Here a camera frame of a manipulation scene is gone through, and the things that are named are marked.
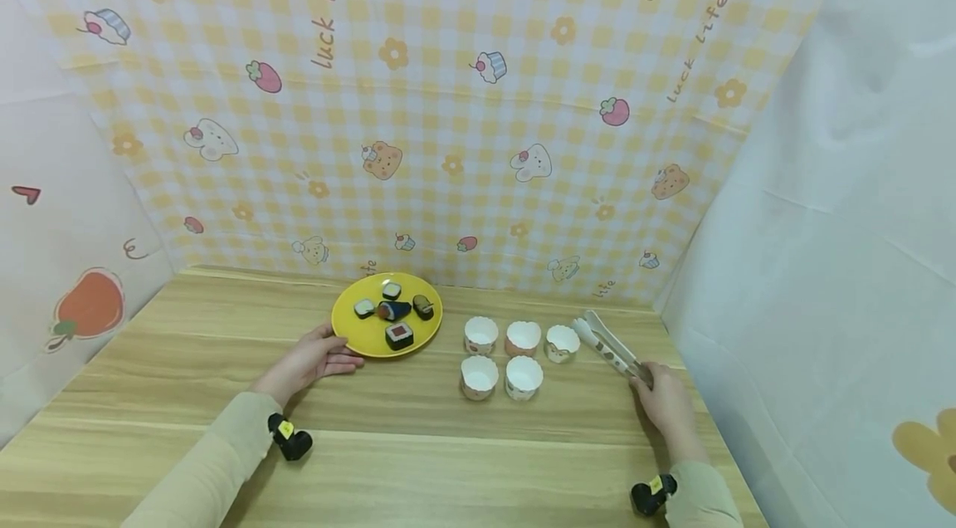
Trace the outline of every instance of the cloth wall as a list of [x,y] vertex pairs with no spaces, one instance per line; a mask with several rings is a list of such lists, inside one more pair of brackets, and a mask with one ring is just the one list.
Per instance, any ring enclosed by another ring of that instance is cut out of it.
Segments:
[[171,268],[48,45],[17,0],[0,11],[1,447]]
[[822,0],[20,0],[176,264],[649,303]]
[[771,526],[956,526],[955,32],[826,0],[663,308]]

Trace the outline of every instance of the tongs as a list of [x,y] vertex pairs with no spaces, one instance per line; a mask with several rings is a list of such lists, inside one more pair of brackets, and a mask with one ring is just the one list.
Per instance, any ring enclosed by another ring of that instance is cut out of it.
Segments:
[[625,376],[637,377],[650,389],[654,388],[654,376],[614,333],[604,325],[595,310],[585,310],[583,319],[574,319],[571,328],[585,344],[595,348],[608,364]]

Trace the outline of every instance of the checkered backdrop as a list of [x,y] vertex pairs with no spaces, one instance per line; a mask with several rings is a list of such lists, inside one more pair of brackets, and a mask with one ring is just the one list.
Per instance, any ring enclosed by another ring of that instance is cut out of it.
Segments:
[[182,265],[646,304],[821,0],[20,1]]

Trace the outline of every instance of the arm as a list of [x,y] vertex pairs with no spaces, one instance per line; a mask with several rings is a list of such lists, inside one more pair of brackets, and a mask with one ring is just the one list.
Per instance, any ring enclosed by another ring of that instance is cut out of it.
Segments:
[[305,335],[249,391],[237,395],[122,526],[218,528],[240,486],[269,452],[269,416],[317,379],[363,365],[344,338],[331,335],[328,323]]
[[654,389],[631,379],[644,411],[665,439],[671,455],[671,475],[677,491],[667,501],[671,528],[742,528],[740,511],[724,478],[710,465],[710,457],[697,434],[690,395],[674,371],[647,363]]

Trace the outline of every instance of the beige sleeve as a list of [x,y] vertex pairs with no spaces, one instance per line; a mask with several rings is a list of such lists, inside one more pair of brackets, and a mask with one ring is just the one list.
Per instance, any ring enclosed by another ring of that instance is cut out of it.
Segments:
[[156,485],[122,523],[124,528],[219,528],[269,452],[269,416],[282,409],[272,397],[239,394],[222,410],[193,450]]
[[724,478],[710,464],[680,462],[671,468],[677,491],[667,499],[671,528],[743,528]]

